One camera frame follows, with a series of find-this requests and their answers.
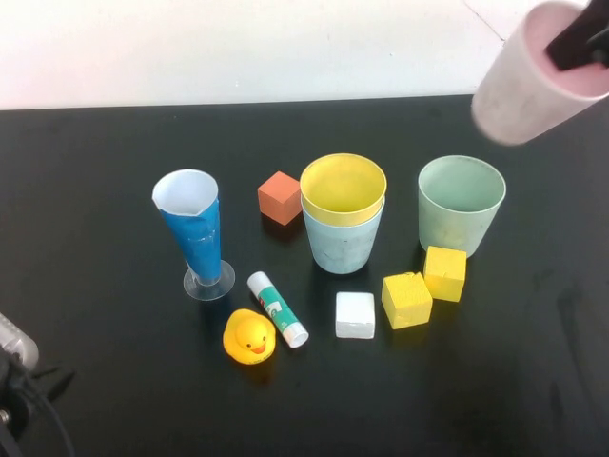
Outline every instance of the cup rim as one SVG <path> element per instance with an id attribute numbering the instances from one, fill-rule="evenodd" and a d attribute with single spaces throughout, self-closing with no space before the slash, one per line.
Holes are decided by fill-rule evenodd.
<path id="1" fill-rule="evenodd" d="M 531 15 L 533 14 L 533 12 L 536 10 L 542 10 L 542 9 L 545 9 L 548 7 L 569 8 L 576 13 L 576 17 L 579 14 L 581 14 L 581 12 L 583 11 L 583 8 L 575 3 L 562 1 L 562 0 L 551 0 L 551 1 L 543 2 L 543 3 L 536 5 L 534 8 L 532 8 L 529 12 L 526 13 L 526 16 L 524 16 L 524 19 L 522 19 L 522 22 L 521 22 L 521 32 L 520 32 L 520 36 L 519 36 L 519 44 L 521 46 L 521 50 L 523 51 L 524 58 L 526 59 L 529 66 L 533 69 L 533 74 L 538 79 L 540 79 L 547 88 L 549 88 L 550 90 L 552 90 L 554 93 L 558 94 L 559 96 L 567 98 L 567 99 L 578 100 L 581 102 L 598 102 L 598 101 L 606 98 L 609 95 L 609 90 L 601 95 L 589 96 L 589 95 L 579 95 L 570 90 L 564 89 L 561 86 L 559 86 L 558 84 L 556 84 L 554 81 L 552 81 L 552 79 L 549 78 L 536 64 L 535 60 L 533 59 L 533 55 L 531 55 L 531 50 L 529 49 L 529 46 L 526 43 L 526 32 L 528 30 L 529 21 L 531 20 Z"/>
<path id="2" fill-rule="evenodd" d="M 313 219 L 315 222 L 317 222 L 318 224 L 325 226 L 325 227 L 330 227 L 332 229 L 354 229 L 356 227 L 361 227 L 367 223 L 369 223 L 370 221 L 372 221 L 372 219 L 374 219 L 375 217 L 377 217 L 378 215 L 380 215 L 383 212 L 383 208 L 384 208 L 384 203 L 385 203 L 385 199 L 383 196 L 383 200 L 381 201 L 381 206 L 379 207 L 379 210 L 377 210 L 377 212 L 374 213 L 374 215 L 372 217 L 370 217 L 370 219 L 361 222 L 360 224 L 356 224 L 355 226 L 332 226 L 330 224 L 327 224 L 325 222 L 320 221 L 319 219 L 317 219 L 316 217 L 314 217 L 310 212 L 308 212 L 305 208 L 305 206 L 303 205 L 303 196 L 301 195 L 301 205 L 303 206 L 303 214 L 310 217 L 311 219 Z"/>
<path id="3" fill-rule="evenodd" d="M 326 159 L 327 157 L 338 157 L 338 156 L 357 157 L 358 159 L 364 159 L 366 162 L 368 162 L 368 163 L 370 163 L 371 165 L 373 165 L 373 166 L 374 166 L 374 168 L 375 168 L 376 170 L 378 170 L 378 171 L 381 173 L 381 176 L 383 177 L 383 193 L 382 193 L 382 194 L 381 194 L 381 196 L 380 196 L 379 198 L 377 198 L 377 199 L 376 199 L 376 200 L 375 200 L 375 201 L 374 201 L 372 204 L 368 205 L 368 206 L 367 206 L 367 207 L 365 207 L 365 208 L 358 209 L 357 211 L 331 211 L 330 209 L 324 209 L 324 208 L 320 207 L 319 205 L 317 205 L 317 204 L 313 203 L 313 201 L 312 201 L 310 198 L 308 198 L 308 196 L 306 196 L 306 195 L 305 195 L 305 194 L 306 194 L 306 192 L 303 190 L 303 184 L 302 184 L 302 182 L 303 182 L 303 176 L 305 176 L 305 174 L 306 174 L 306 173 L 307 173 L 307 172 L 308 172 L 308 171 L 309 171 L 309 170 L 310 170 L 310 169 L 311 169 L 313 166 L 315 166 L 315 164 L 317 164 L 318 162 L 320 162 L 320 161 L 322 161 L 322 160 Z M 374 162 L 373 160 L 368 159 L 367 157 L 364 157 L 363 155 L 360 155 L 360 154 L 354 154 L 354 153 L 351 153 L 351 152 L 336 152 L 336 153 L 333 153 L 333 154 L 327 154 L 327 155 L 324 155 L 324 156 L 322 156 L 322 157 L 318 157 L 318 158 L 317 158 L 317 159 L 315 159 L 313 162 L 311 162 L 310 164 L 308 164 L 308 165 L 306 166 L 306 168 L 303 170 L 303 172 L 301 173 L 301 179 L 300 179 L 300 182 L 301 182 L 301 203 L 302 203 L 302 199 L 305 199 L 305 200 L 306 200 L 306 202 L 307 202 L 307 203 L 308 203 L 308 204 L 309 204 L 311 207 L 315 208 L 316 210 L 321 211 L 321 212 L 324 212 L 324 213 L 326 213 L 326 214 L 333 214 L 333 215 L 336 215 L 336 216 L 339 216 L 339 217 L 341 217 L 341 216 L 342 216 L 342 217 L 348 217 L 348 216 L 352 216 L 352 215 L 354 215 L 354 214 L 359 214 L 359 213 L 361 213 L 361 212 L 365 212 L 365 211 L 367 211 L 367 210 L 370 210 L 371 208 L 373 208 L 373 207 L 375 207 L 375 206 L 379 205 L 379 202 L 381 202 L 381 200 L 384 198 L 384 195 L 387 193 L 387 177 L 385 176 L 383 169 L 382 169 L 382 168 L 381 168 L 381 167 L 380 167 L 380 166 L 379 166 L 379 165 L 378 165 L 376 162 Z"/>
<path id="4" fill-rule="evenodd" d="M 430 167 L 432 164 L 434 164 L 435 162 L 441 161 L 441 160 L 445 160 L 445 159 L 467 159 L 467 160 L 471 160 L 473 162 L 477 162 L 480 165 L 483 165 L 485 167 L 490 168 L 492 171 L 494 171 L 497 176 L 500 177 L 501 179 L 501 184 L 503 187 L 503 192 L 501 193 L 501 198 L 497 201 L 497 203 L 491 207 L 485 208 L 485 209 L 480 209 L 478 211 L 458 211 L 456 209 L 450 209 L 447 207 L 443 207 L 442 205 L 436 203 L 435 201 L 433 201 L 431 198 L 429 198 L 429 196 L 425 193 L 425 191 L 422 189 L 421 186 L 421 177 L 422 174 L 425 172 L 425 170 Z M 464 215 L 469 215 L 469 214 L 482 214 L 484 212 L 488 212 L 492 209 L 498 208 L 501 203 L 503 203 L 503 200 L 505 199 L 505 194 L 507 193 L 507 185 L 505 184 L 505 179 L 503 178 L 503 175 L 499 172 L 498 169 L 496 169 L 495 167 L 493 167 L 491 164 L 489 164 L 488 162 L 484 162 L 481 159 L 478 159 L 476 157 L 470 157 L 469 155 L 444 155 L 442 157 L 437 157 L 434 160 L 428 162 L 419 172 L 419 178 L 417 180 L 417 184 L 419 186 L 419 192 L 421 193 L 421 195 L 423 197 L 425 197 L 425 200 L 427 200 L 429 203 L 431 203 L 434 207 L 438 208 L 438 209 L 443 209 L 444 211 L 448 211 L 448 212 L 452 212 L 454 214 L 464 214 Z"/>
<path id="5" fill-rule="evenodd" d="M 214 196 L 212 199 L 210 199 L 211 202 L 208 205 L 206 205 L 204 208 L 199 210 L 197 213 L 177 212 L 177 211 L 170 211 L 166 208 L 162 208 L 164 206 L 161 203 L 161 200 L 163 200 L 163 198 L 161 198 L 159 196 L 159 193 L 162 192 L 161 189 L 165 188 L 166 186 L 169 186 L 169 183 L 171 182 L 171 180 L 175 179 L 177 176 L 180 176 L 180 175 L 198 175 L 198 176 L 201 176 L 202 178 L 205 178 L 212 184 L 211 187 L 212 187 L 212 192 L 213 192 Z M 152 197 L 151 198 L 152 198 L 152 201 L 154 202 L 154 205 L 156 206 L 156 208 L 160 211 L 166 212 L 167 214 L 171 214 L 173 216 L 197 217 L 197 216 L 200 216 L 201 214 L 203 214 L 213 205 L 213 203 L 218 199 L 218 192 L 219 192 L 218 182 L 209 173 L 202 171 L 200 169 L 176 169 L 174 171 L 167 173 L 166 175 L 164 175 L 161 179 L 159 179 L 156 182 L 156 184 L 152 188 Z"/>

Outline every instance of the orange cube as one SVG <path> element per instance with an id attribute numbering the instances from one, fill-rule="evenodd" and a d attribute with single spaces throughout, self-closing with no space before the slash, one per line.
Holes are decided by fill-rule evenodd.
<path id="1" fill-rule="evenodd" d="M 258 203 L 262 214 L 286 226 L 303 210 L 300 183 L 277 171 L 258 188 Z"/>

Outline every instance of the green cup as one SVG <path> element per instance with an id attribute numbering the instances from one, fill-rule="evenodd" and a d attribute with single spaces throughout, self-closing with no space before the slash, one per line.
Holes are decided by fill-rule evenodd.
<path id="1" fill-rule="evenodd" d="M 448 155 L 419 174 L 419 240 L 430 246 L 476 252 L 505 198 L 501 173 L 482 160 Z"/>

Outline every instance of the black table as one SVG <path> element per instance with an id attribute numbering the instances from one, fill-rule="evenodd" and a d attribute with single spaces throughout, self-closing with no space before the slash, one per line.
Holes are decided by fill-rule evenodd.
<path id="1" fill-rule="evenodd" d="M 0 311 L 41 364 L 78 371 L 56 406 L 79 454 L 609 455 L 608 105 L 506 149 L 476 132 L 469 104 L 0 113 Z M 370 262 L 344 278 L 314 265 L 302 221 L 282 233 L 263 220 L 256 195 L 276 170 L 298 177 L 337 151 L 388 178 Z M 422 268 L 416 178 L 446 154 L 495 165 L 507 197 L 461 303 L 436 301 L 429 325 L 392 331 L 382 279 Z M 220 185 L 237 283 L 216 303 L 185 294 L 150 200 L 181 168 Z M 311 336 L 244 368 L 221 335 L 232 310 L 257 308 L 246 278 L 259 269 Z M 375 293 L 374 340 L 335 337 L 340 290 Z M 49 433 L 26 438 L 29 455 L 60 455 Z"/>

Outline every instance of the cup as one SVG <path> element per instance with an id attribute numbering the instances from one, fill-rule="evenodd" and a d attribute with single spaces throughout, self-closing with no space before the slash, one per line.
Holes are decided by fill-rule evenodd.
<path id="1" fill-rule="evenodd" d="M 303 208 L 318 222 L 335 227 L 362 224 L 379 212 L 387 189 L 383 170 L 361 155 L 321 157 L 301 176 Z"/>
<path id="2" fill-rule="evenodd" d="M 303 202 L 306 233 L 317 265 L 334 274 L 353 273 L 362 268 L 370 257 L 383 207 L 384 198 L 376 214 L 367 221 L 356 226 L 339 227 L 313 217 Z"/>
<path id="3" fill-rule="evenodd" d="M 526 143 L 609 95 L 602 64 L 559 71 L 545 52 L 580 13 L 568 3 L 543 3 L 507 40 L 472 100 L 474 122 L 488 138 Z"/>
<path id="4" fill-rule="evenodd" d="M 235 284 L 235 271 L 220 257 L 218 184 L 197 169 L 164 176 L 152 190 L 152 201 L 171 229 L 188 270 L 184 289 L 192 298 L 215 300 Z"/>
<path id="5" fill-rule="evenodd" d="M 505 180 L 482 160 L 448 155 L 419 174 L 419 240 L 430 246 L 476 252 L 501 202 Z"/>

